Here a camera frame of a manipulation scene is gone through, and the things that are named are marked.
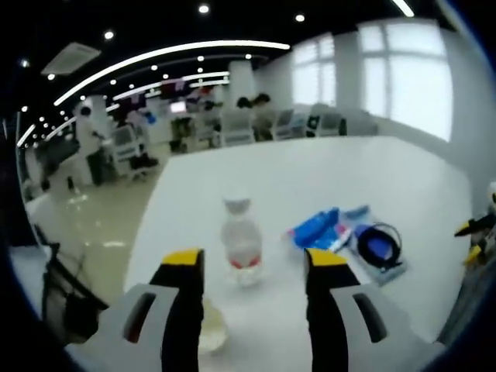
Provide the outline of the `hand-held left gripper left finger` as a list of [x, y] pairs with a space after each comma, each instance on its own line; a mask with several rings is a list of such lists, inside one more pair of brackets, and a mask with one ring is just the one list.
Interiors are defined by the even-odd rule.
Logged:
[[95, 334], [68, 345], [79, 370], [198, 370], [204, 262], [199, 248], [166, 255], [150, 283], [133, 286], [100, 314]]

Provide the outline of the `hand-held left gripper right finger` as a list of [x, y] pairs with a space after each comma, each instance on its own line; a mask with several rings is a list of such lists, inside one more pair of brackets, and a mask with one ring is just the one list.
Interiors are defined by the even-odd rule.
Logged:
[[422, 371], [444, 351], [331, 251], [305, 250], [305, 290], [313, 371]]

